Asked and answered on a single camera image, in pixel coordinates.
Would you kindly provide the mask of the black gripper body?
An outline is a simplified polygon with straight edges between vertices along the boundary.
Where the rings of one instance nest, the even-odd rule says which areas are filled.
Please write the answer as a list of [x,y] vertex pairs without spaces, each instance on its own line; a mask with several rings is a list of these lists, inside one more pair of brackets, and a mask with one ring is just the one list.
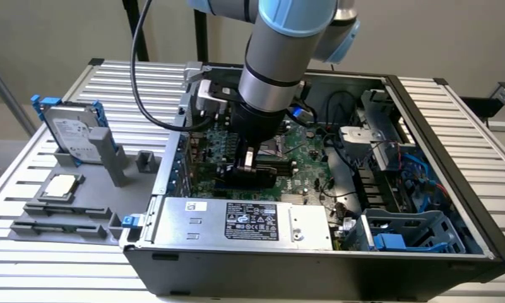
[[246,145],[257,148],[264,141],[274,137],[284,117],[284,110],[264,112],[246,103],[236,104],[230,114],[232,129]]

